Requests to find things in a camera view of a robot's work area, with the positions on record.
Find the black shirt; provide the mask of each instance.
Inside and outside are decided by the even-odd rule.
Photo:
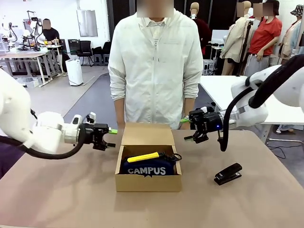
[[[56,29],[44,29],[42,30],[44,37],[47,39],[47,41],[52,41],[54,39],[59,39],[59,33]]]

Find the cardboard box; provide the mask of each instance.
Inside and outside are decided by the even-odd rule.
[[[155,123],[126,123],[115,172],[116,191],[181,191],[179,161],[176,162],[175,175],[172,176],[120,174],[121,161],[126,156],[154,152],[165,152],[170,156],[176,153],[170,127]]]

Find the box lid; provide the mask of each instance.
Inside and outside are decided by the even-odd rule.
[[[122,145],[174,145],[174,139],[167,124],[126,123]]]

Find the dark red sweater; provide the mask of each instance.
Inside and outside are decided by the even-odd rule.
[[[208,24],[204,22],[204,20],[196,18],[194,22],[197,24],[199,29],[199,39],[200,39],[200,47],[203,49],[209,41],[211,41],[211,30],[208,27]]]

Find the brown tabletop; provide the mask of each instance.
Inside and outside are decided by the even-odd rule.
[[[47,161],[24,155],[0,180],[0,224],[37,228],[303,228],[304,189],[252,133],[230,131],[226,152],[217,134],[184,142],[183,191],[115,191],[118,148]],[[120,143],[121,135],[107,135]],[[70,149],[63,145],[60,151]],[[239,162],[242,177],[218,186],[214,175]]]
[[[45,55],[47,52],[10,52],[4,55],[0,55],[0,58],[37,58],[39,56]]]

